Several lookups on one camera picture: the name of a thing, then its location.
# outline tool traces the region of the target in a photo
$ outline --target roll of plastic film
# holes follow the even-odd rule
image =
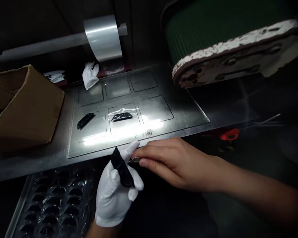
[[[90,47],[99,62],[122,58],[114,15],[85,20],[84,28]]]

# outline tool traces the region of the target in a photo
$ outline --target finger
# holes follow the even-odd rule
[[[124,161],[128,162],[130,160],[132,153],[138,148],[139,145],[140,142],[134,140],[128,145],[127,149],[123,149],[120,151],[120,155],[124,159]]]
[[[106,167],[104,168],[104,170],[107,169],[107,176],[109,176],[109,174],[111,173],[111,171],[114,170],[113,164],[111,161],[108,162],[108,164],[106,165]]]
[[[163,178],[168,183],[174,185],[176,181],[179,181],[180,178],[172,170],[170,170],[165,164],[160,163],[151,159],[141,159],[139,161],[141,167],[147,168],[154,172],[159,177]]]
[[[128,199],[134,201],[138,195],[139,191],[136,188],[130,188],[128,192]]]
[[[167,156],[169,154],[170,154],[169,147],[146,145],[144,147],[137,149],[132,154],[132,157],[149,158],[153,160],[158,160],[162,163],[166,163],[168,160]]]
[[[107,183],[104,186],[103,197],[110,198],[116,192],[117,188],[120,184],[120,176],[117,170],[113,170],[110,172],[110,176],[108,177]]]
[[[129,172],[133,178],[133,183],[135,185],[135,188],[138,191],[143,190],[143,187],[144,187],[143,181],[142,181],[141,177],[139,176],[138,172],[134,168],[130,167],[129,165],[127,165],[127,167],[128,167]]]
[[[154,145],[154,146],[175,146],[176,142],[183,141],[182,139],[176,137],[171,139],[164,139],[164,140],[152,140],[147,143],[147,145]]]

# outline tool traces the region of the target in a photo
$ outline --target white cloth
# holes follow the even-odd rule
[[[139,141],[133,141],[126,149],[120,150],[120,155],[128,162],[132,153],[138,148]],[[126,188],[120,183],[120,176],[113,168],[111,161],[103,170],[96,195],[96,224],[101,227],[113,227],[120,224],[126,216],[138,192],[143,189],[143,181],[138,172],[127,165],[135,187]]]
[[[48,78],[52,83],[58,83],[60,81],[63,81],[64,78],[64,70],[56,70],[48,73],[44,73],[43,75]]]
[[[94,66],[94,63],[95,62],[89,62],[85,64],[85,69],[83,71],[83,81],[86,90],[93,87],[99,81],[97,78],[99,65],[97,64]]]

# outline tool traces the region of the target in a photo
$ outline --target wall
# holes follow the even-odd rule
[[[0,0],[0,51],[84,31],[85,19],[115,14],[127,24],[121,37],[124,60],[133,68],[163,60],[166,49],[159,28],[160,10],[149,0]],[[14,62],[0,62],[0,71],[32,64],[41,72],[77,69],[95,60],[89,45]]]

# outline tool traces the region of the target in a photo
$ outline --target cardboard box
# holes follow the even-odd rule
[[[0,73],[0,151],[51,141],[64,92],[31,65]]]

